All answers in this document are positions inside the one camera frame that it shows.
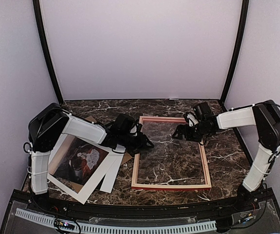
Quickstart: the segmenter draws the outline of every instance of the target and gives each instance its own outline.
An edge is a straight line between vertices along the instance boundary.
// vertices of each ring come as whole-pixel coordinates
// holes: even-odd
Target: black platform edge
[[[266,200],[266,190],[261,189],[252,199],[258,207],[258,202]],[[271,188],[268,188],[268,199],[276,200],[275,195]],[[28,201],[31,199],[29,193],[14,190],[9,204],[13,201],[26,203],[28,209],[41,212],[37,206]],[[180,218],[196,216],[198,220],[210,219],[219,220],[227,218],[230,215],[237,213],[234,208],[218,209],[218,206],[226,206],[234,204],[236,197],[225,198],[221,200],[181,204],[181,205],[165,205],[165,206],[116,206],[116,205],[98,205],[98,204],[85,204],[82,205],[78,202],[71,202],[50,198],[53,206],[58,207],[61,215],[80,220],[89,220],[91,217],[102,218],[116,218],[116,219],[165,219],[165,218]],[[251,210],[253,207],[247,206],[245,210]]]
[[[3,220],[2,220],[2,224],[1,224],[1,227],[0,227],[0,234],[3,234],[5,232],[6,224],[7,224],[7,221],[8,221],[9,215],[10,215],[10,211],[11,211],[11,208],[12,208],[12,203],[13,203],[13,199],[12,199],[12,196],[11,196],[10,201],[7,205],[7,209],[5,210],[5,215],[4,215]]]
[[[112,99],[75,99],[75,100],[64,100],[64,102],[69,101],[110,101],[110,100],[170,100],[170,101],[181,101],[181,100],[199,100],[199,101],[220,101],[219,99],[212,99],[212,98],[112,98]]]
[[[42,21],[42,16],[41,16],[41,8],[40,8],[40,2],[39,0],[33,0],[33,5],[34,5],[34,12],[35,12],[35,18],[36,18],[36,24],[38,28],[38,34],[40,38],[40,43],[42,47],[42,52],[44,55],[44,59],[47,64],[49,76],[54,88],[54,92],[56,93],[57,99],[59,104],[63,103],[63,97],[62,93],[58,84],[57,76],[54,71],[53,63],[51,60],[50,52],[49,52],[49,47],[46,39],[46,34],[43,26],[43,21]]]
[[[223,91],[222,91],[221,98],[220,98],[220,101],[222,103],[224,103],[227,99],[229,89],[230,89],[230,86],[232,83],[234,71],[235,71],[237,63],[238,63],[238,58],[239,58],[244,30],[245,30],[246,17],[247,17],[247,12],[248,12],[248,4],[249,4],[249,0],[242,1],[242,9],[241,9],[236,43],[234,45],[234,50],[233,50],[233,54],[232,54],[232,58],[231,58],[231,62],[230,62],[228,75],[227,75],[226,82],[224,84]]]
[[[224,104],[221,101],[219,101],[219,104],[220,104],[222,110],[224,112],[226,112],[227,108],[224,106]],[[241,148],[242,148],[243,152],[246,155],[246,158],[247,158],[249,164],[252,166],[253,158],[252,158],[251,154],[249,153],[249,150],[248,150],[248,148],[247,148],[247,146],[246,146],[246,144],[245,144],[245,142],[244,142],[244,140],[243,140],[243,138],[242,138],[238,128],[233,128],[233,131],[234,131],[234,134],[236,135],[236,137],[237,137],[237,139],[238,139],[238,141],[239,141],[239,143],[241,145]]]

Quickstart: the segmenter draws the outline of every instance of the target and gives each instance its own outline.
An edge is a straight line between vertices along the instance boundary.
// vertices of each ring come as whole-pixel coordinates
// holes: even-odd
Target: black metal frame
[[[227,98],[227,95],[228,95],[228,92],[229,92],[229,89],[231,86],[232,78],[234,75],[234,71],[235,71],[235,68],[236,68],[236,65],[238,62],[240,48],[241,48],[243,34],[244,34],[244,29],[245,29],[245,23],[246,23],[247,11],[248,11],[248,3],[249,3],[249,0],[243,0],[243,2],[242,2],[242,9],[241,9],[237,38],[236,38],[226,82],[224,84],[222,95],[220,97],[220,101],[222,104],[224,104],[224,102],[226,101],[226,98]],[[47,39],[46,39],[46,34],[45,34],[44,26],[43,26],[40,2],[39,2],[39,0],[33,0],[33,4],[34,4],[34,12],[35,12],[35,18],[36,18],[39,38],[40,38],[40,42],[41,42],[41,46],[42,46],[43,55],[46,60],[50,79],[51,79],[51,82],[52,82],[52,85],[53,85],[53,88],[54,88],[54,91],[56,93],[59,103],[63,104],[64,100],[63,100],[62,93],[61,93],[61,90],[59,87],[57,76],[54,71],[54,67],[53,67],[53,63],[51,60],[49,47],[48,47],[48,43],[47,43]]]
[[[280,220],[280,208],[277,203],[276,197],[272,188],[261,189],[254,198],[252,203],[259,207],[258,203],[267,199],[272,199]],[[42,212],[33,203],[29,203],[31,196],[29,193],[25,193],[19,190],[14,190],[10,198],[7,210],[5,212],[0,234],[4,232],[5,224],[7,222],[9,212],[13,201],[18,201],[27,204],[27,208],[35,211]],[[231,215],[237,213],[233,207],[217,209],[218,206],[229,206],[235,203],[236,197],[225,198],[216,201],[190,203],[182,205],[167,205],[167,206],[116,206],[116,205],[96,205],[96,204],[80,204],[78,202],[70,202],[65,200],[50,198],[50,203],[56,206],[60,211],[58,214],[80,219],[89,220],[91,217],[102,218],[115,218],[115,219],[165,219],[165,218],[181,218],[181,217],[193,217],[196,216],[197,220],[216,220],[218,222],[224,222],[225,220],[231,220]],[[252,206],[245,207],[245,210],[251,210]]]
[[[61,93],[61,90],[60,90],[60,87],[58,84],[57,76],[54,72],[54,67],[53,67],[53,63],[51,60],[49,47],[48,47],[48,43],[47,43],[47,39],[46,39],[39,0],[33,0],[33,5],[34,5],[34,12],[35,12],[35,18],[36,18],[39,38],[40,38],[40,42],[41,42],[41,47],[42,47],[44,59],[46,60],[49,76],[50,76],[50,79],[51,79],[51,82],[52,82],[52,85],[54,88],[54,92],[56,93],[58,102],[59,102],[59,104],[63,104],[64,100],[63,100],[62,93]]]
[[[230,63],[227,79],[226,79],[226,82],[225,82],[224,87],[223,87],[222,95],[220,97],[220,101],[221,101],[222,104],[224,104],[226,99],[227,99],[227,96],[228,96],[228,93],[229,93],[229,90],[230,90],[230,86],[231,86],[231,83],[232,83],[234,71],[235,71],[237,63],[238,63],[238,58],[239,58],[239,54],[240,54],[240,49],[241,49],[241,45],[242,45],[244,29],[245,29],[245,24],[246,24],[248,4],[249,4],[249,0],[243,0],[236,43],[235,43],[235,46],[234,46],[234,50],[233,50],[233,54],[232,54],[232,58],[231,58],[231,63]]]

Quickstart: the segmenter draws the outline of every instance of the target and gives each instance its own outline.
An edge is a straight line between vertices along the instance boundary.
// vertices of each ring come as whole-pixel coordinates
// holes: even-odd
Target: table
[[[62,108],[83,118],[93,116],[97,121],[108,123],[118,113],[126,113],[134,118],[142,115],[162,117],[182,117],[191,112],[192,107],[207,101],[215,114],[222,112],[217,100],[169,100],[169,99],[129,99],[129,100],[78,100],[66,101]],[[250,169],[249,162],[238,142],[234,131],[226,130],[207,140],[206,157],[211,176],[212,189],[208,191],[148,191],[131,189],[133,159],[120,167],[113,191],[107,194],[94,191],[88,203],[104,205],[175,205],[217,200],[236,196],[237,188]],[[53,198],[75,201],[54,184],[49,183],[49,193]],[[28,179],[23,191],[28,191]]]

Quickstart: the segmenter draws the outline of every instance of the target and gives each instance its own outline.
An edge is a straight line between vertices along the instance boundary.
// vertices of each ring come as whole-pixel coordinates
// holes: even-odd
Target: black frame post
[[[56,93],[58,102],[59,102],[59,104],[63,104],[64,100],[63,100],[62,93],[61,93],[61,90],[60,90],[60,87],[58,84],[57,76],[54,72],[53,63],[51,60],[49,47],[48,47],[48,43],[47,43],[47,39],[46,39],[39,0],[33,0],[33,5],[34,5],[35,18],[36,18],[40,43],[41,43],[41,47],[42,47],[42,52],[43,52],[44,59],[47,64],[49,76],[50,76],[50,79],[51,79],[51,82],[52,82],[52,85],[54,88],[54,92]]]
[[[238,62],[238,58],[239,58],[239,54],[240,54],[240,49],[241,49],[241,45],[242,45],[242,40],[243,40],[243,35],[244,35],[245,24],[246,24],[248,4],[249,4],[249,0],[243,0],[236,43],[235,43],[235,46],[234,46],[234,50],[233,50],[233,54],[232,54],[232,58],[231,58],[231,63],[230,63],[227,79],[226,79],[226,82],[224,84],[222,95],[220,97],[221,104],[224,104],[226,99],[227,99],[229,89],[230,89],[230,86],[231,86],[231,82],[232,82],[232,78],[233,78],[233,75],[234,75],[234,71],[235,71],[236,66],[237,66],[237,62]]]

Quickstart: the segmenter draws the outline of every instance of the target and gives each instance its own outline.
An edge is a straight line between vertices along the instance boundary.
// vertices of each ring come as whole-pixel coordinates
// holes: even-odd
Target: framed picture
[[[101,191],[112,190],[122,157],[110,148],[62,134],[51,151],[47,178],[84,204],[103,178]]]
[[[139,122],[142,132],[155,147],[135,155],[133,189],[199,190],[210,189],[211,181],[205,149],[197,142],[172,139],[184,118],[145,117]]]

